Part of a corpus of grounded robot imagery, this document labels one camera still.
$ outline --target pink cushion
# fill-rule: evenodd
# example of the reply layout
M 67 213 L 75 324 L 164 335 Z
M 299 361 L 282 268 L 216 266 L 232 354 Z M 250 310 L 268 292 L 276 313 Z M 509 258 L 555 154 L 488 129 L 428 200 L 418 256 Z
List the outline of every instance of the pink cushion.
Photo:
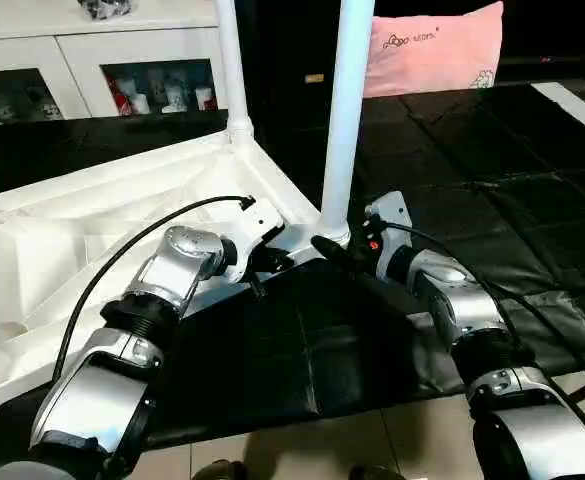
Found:
M 374 17 L 365 97 L 491 87 L 503 3 L 458 17 Z

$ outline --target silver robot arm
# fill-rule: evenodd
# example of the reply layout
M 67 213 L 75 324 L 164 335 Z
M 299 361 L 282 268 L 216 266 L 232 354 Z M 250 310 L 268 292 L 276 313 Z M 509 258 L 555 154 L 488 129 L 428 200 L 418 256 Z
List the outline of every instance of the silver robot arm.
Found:
M 213 276 L 244 281 L 255 248 L 267 253 L 264 243 L 282 229 L 281 216 L 265 200 L 226 225 L 227 236 L 169 228 L 122 297 L 103 307 L 105 326 L 48 393 L 32 429 L 28 461 L 0 468 L 0 480 L 131 473 L 155 407 L 151 383 L 197 286 Z
M 454 258 L 410 246 L 399 192 L 366 210 L 379 247 L 376 276 L 406 285 L 428 306 L 467 387 L 474 443 L 486 479 L 551 480 L 585 475 L 585 425 L 514 341 L 492 297 Z

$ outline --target white cabinet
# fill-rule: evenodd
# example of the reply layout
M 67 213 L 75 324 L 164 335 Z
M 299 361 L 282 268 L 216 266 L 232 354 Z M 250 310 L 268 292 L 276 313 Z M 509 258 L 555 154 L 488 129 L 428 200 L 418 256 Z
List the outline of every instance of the white cabinet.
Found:
M 54 37 L 0 40 L 0 122 L 89 116 Z
M 200 110 L 197 88 L 206 110 L 227 107 L 212 0 L 141 0 L 106 21 L 76 0 L 0 1 L 1 123 Z
M 142 94 L 149 110 L 160 113 L 180 91 L 187 109 L 198 109 L 197 88 L 226 108 L 217 28 L 109 32 L 58 37 L 63 55 L 92 116 L 119 115 L 114 96 Z

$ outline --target glass cabinet door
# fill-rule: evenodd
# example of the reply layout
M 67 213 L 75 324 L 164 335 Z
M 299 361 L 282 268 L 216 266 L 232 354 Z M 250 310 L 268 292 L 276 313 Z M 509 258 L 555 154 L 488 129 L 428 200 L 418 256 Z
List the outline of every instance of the glass cabinet door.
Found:
M 0 71 L 0 125 L 62 119 L 36 68 Z
M 209 60 L 102 65 L 119 115 L 217 110 Z
M 65 35 L 59 45 L 92 116 L 227 108 L 217 28 Z
M 89 116 L 54 38 L 0 40 L 0 124 Z

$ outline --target white pole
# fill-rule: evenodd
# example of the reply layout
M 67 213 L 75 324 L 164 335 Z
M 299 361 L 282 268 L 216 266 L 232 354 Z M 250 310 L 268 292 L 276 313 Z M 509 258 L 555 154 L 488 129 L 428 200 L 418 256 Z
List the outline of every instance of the white pole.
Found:
M 348 203 L 373 14 L 374 0 L 341 0 L 323 201 L 318 225 L 320 234 L 340 243 L 350 238 Z
M 216 0 L 219 19 L 219 37 L 221 56 L 225 71 L 225 89 L 228 98 L 228 132 L 232 143 L 240 143 L 246 137 L 252 137 L 254 127 L 248 116 L 243 83 L 243 66 L 241 65 L 241 48 L 239 30 L 236 23 L 234 0 Z

